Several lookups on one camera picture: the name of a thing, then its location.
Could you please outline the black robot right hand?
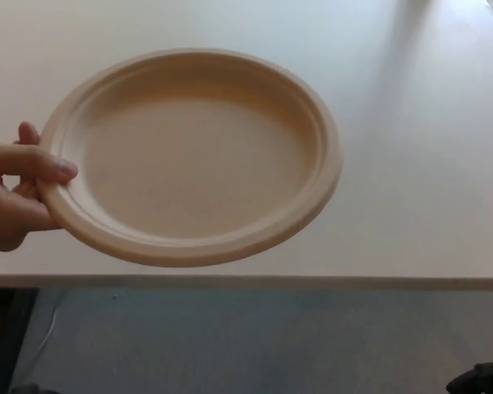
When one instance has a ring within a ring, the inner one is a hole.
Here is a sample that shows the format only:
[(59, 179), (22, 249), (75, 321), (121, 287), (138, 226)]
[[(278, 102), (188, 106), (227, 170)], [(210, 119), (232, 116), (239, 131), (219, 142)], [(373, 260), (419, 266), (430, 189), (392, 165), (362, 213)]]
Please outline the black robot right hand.
[(446, 385), (450, 394), (493, 394), (493, 362), (475, 364)]

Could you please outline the person's bare hand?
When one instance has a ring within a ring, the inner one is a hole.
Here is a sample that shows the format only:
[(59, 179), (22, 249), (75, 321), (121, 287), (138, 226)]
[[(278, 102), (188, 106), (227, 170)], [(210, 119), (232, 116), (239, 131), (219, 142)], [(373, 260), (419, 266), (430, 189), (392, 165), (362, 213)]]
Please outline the person's bare hand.
[(74, 163), (39, 147), (39, 133), (29, 122), (18, 127), (18, 140), (0, 144), (0, 251), (17, 249), (36, 231), (60, 226), (41, 201), (36, 181), (65, 185), (78, 174)]

